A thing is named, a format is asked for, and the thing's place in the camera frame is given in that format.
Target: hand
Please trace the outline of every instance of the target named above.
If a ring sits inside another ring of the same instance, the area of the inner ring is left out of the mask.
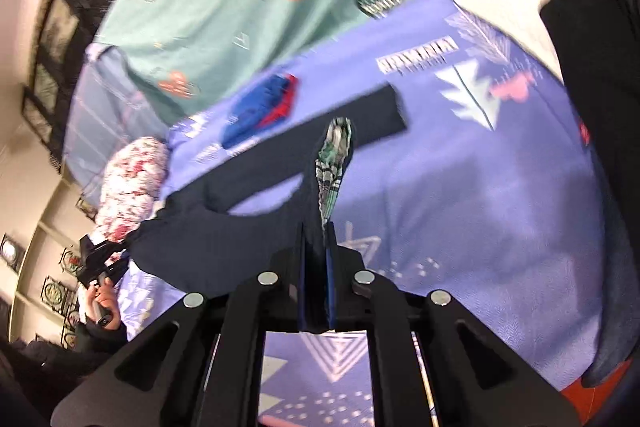
[[[99,317],[95,317],[94,300],[111,311],[113,318],[111,322],[104,326],[105,330],[117,330],[120,327],[120,309],[118,308],[118,299],[116,292],[113,290],[113,282],[108,277],[104,280],[104,284],[100,287],[89,286],[86,292],[86,316],[93,322],[97,322]]]

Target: orange fabric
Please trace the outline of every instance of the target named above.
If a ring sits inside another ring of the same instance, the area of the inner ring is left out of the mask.
[[[590,389],[584,388],[580,384],[580,380],[576,380],[569,387],[562,391],[564,397],[569,400],[578,411],[578,416],[582,425],[588,422],[600,410],[605,400],[615,389],[620,378],[625,374],[630,362],[620,364],[615,373],[609,379],[600,384],[598,387]]]

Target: green plaid lining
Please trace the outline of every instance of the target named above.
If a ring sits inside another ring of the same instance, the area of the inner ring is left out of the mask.
[[[316,159],[318,206],[323,227],[334,211],[342,181],[342,165],[350,146],[351,121],[348,118],[334,118],[326,130],[326,139]]]

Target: metal bolt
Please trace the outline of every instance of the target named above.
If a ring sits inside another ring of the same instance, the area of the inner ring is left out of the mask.
[[[189,293],[182,299],[182,304],[187,308],[197,308],[204,302],[204,297],[199,293]]]
[[[431,302],[438,306],[446,306],[451,302],[451,295],[444,290],[431,292]]]
[[[258,275],[258,282],[263,286],[271,286],[278,282],[278,274],[275,272],[262,272]]]
[[[371,284],[376,276],[369,270],[360,270],[359,272],[356,272],[356,275],[354,275],[353,278],[360,284]]]

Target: plaid fabric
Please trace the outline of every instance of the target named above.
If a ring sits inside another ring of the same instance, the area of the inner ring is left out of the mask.
[[[351,121],[334,118],[326,130],[326,138],[316,159],[318,206],[322,225],[331,217],[342,181],[342,166],[351,146]]]

